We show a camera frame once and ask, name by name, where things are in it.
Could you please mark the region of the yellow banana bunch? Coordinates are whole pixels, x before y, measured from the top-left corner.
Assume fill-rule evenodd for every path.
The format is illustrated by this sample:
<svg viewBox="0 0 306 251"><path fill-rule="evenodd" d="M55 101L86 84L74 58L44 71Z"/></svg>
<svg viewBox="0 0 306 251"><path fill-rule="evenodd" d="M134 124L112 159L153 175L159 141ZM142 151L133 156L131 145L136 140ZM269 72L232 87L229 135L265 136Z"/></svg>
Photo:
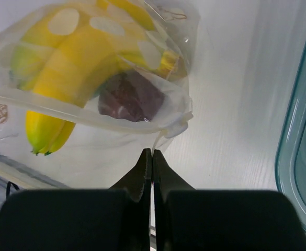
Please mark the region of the yellow banana bunch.
<svg viewBox="0 0 306 251"><path fill-rule="evenodd" d="M167 79L182 61L160 40L142 1L80 1L55 7L29 28L9 72L21 90L83 108L117 74L142 68Z"/></svg>

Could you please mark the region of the red apple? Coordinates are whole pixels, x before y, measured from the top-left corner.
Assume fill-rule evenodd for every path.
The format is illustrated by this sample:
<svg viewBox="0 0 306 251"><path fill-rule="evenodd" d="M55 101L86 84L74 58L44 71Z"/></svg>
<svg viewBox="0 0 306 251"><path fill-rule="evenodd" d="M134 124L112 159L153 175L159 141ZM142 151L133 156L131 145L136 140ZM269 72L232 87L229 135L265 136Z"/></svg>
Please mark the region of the red apple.
<svg viewBox="0 0 306 251"><path fill-rule="evenodd" d="M151 121L164 103L165 95L134 70L109 78L99 89L101 115L131 122Z"/></svg>

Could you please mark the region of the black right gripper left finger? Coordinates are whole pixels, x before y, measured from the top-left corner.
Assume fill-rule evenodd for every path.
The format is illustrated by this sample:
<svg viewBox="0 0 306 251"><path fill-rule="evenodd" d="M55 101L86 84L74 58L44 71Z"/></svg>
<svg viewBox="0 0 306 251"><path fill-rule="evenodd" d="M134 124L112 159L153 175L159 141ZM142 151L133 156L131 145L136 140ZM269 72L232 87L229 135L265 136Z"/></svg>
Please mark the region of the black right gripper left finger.
<svg viewBox="0 0 306 251"><path fill-rule="evenodd" d="M0 250L149 250L152 156L108 189L33 189L0 209Z"/></svg>

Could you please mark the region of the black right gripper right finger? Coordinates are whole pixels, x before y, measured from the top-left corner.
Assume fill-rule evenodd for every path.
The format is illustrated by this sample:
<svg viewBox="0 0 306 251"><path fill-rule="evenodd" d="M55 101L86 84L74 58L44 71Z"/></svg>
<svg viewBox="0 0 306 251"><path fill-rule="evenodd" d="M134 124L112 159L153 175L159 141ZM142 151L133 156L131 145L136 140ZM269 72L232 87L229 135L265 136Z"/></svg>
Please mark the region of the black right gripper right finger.
<svg viewBox="0 0 306 251"><path fill-rule="evenodd" d="M306 250L297 212L272 190L194 189L152 157L158 250Z"/></svg>

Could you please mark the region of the clear zip top bag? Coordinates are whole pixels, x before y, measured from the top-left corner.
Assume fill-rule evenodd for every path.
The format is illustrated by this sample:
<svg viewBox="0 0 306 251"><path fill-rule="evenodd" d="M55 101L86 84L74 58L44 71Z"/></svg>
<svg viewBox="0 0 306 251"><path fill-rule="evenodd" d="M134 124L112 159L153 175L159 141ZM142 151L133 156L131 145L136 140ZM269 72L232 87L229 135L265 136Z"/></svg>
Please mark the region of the clear zip top bag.
<svg viewBox="0 0 306 251"><path fill-rule="evenodd" d="M0 32L0 176L114 184L192 118L190 1L43 1Z"/></svg>

